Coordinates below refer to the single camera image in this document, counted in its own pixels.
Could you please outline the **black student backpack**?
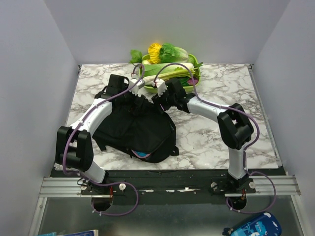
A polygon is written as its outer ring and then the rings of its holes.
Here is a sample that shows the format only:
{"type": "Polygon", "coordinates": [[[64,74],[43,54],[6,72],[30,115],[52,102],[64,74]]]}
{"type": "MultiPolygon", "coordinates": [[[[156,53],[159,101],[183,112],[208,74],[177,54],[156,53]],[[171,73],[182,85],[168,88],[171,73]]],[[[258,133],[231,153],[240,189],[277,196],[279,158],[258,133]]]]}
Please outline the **black student backpack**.
{"type": "Polygon", "coordinates": [[[133,115],[127,111],[132,100],[114,105],[112,113],[99,125],[93,139],[101,150],[112,147],[131,157],[132,150],[150,153],[148,163],[159,163],[169,156],[178,156],[176,126],[166,112],[150,102],[150,108],[143,114],[133,115]]]}

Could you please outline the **pink pencil case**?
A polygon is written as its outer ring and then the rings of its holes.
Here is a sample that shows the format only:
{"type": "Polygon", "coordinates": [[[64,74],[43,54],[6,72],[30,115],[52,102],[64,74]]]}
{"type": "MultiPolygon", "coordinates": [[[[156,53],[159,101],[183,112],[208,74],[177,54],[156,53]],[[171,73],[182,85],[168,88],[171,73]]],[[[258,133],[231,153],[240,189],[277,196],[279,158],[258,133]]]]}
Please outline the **pink pencil case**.
{"type": "Polygon", "coordinates": [[[132,150],[132,153],[139,159],[145,159],[151,155],[150,153],[143,153],[134,150],[132,150]]]}

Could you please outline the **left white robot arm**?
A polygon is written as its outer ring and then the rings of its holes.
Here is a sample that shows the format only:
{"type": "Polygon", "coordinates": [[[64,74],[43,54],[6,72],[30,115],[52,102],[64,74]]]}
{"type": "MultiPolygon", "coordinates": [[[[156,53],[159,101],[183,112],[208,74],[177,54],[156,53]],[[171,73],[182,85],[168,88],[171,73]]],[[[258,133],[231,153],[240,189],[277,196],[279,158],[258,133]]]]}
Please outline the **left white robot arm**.
{"type": "Polygon", "coordinates": [[[57,131],[55,163],[62,165],[65,175],[79,174],[92,183],[98,194],[104,194],[111,185],[108,172],[94,162],[92,136],[103,120],[113,111],[112,101],[132,91],[136,95],[144,86],[143,77],[134,78],[124,88],[126,77],[111,75],[110,93],[96,98],[87,111],[71,126],[61,126],[57,131]]]}

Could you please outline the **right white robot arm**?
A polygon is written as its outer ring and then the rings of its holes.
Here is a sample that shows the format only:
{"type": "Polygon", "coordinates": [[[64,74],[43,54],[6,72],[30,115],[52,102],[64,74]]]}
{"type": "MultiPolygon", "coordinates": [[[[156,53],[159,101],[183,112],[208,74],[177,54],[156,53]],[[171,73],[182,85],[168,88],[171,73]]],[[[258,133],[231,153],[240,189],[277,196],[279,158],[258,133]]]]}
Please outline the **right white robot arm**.
{"type": "Polygon", "coordinates": [[[168,81],[156,79],[151,85],[157,89],[157,95],[152,97],[152,101],[161,111],[176,107],[180,111],[208,118],[219,125],[221,139],[228,146],[229,153],[225,187],[233,193],[243,189],[249,177],[243,153],[245,144],[251,140],[253,126],[242,106],[237,103],[223,106],[202,100],[194,93],[186,93],[175,78],[168,81]]]}

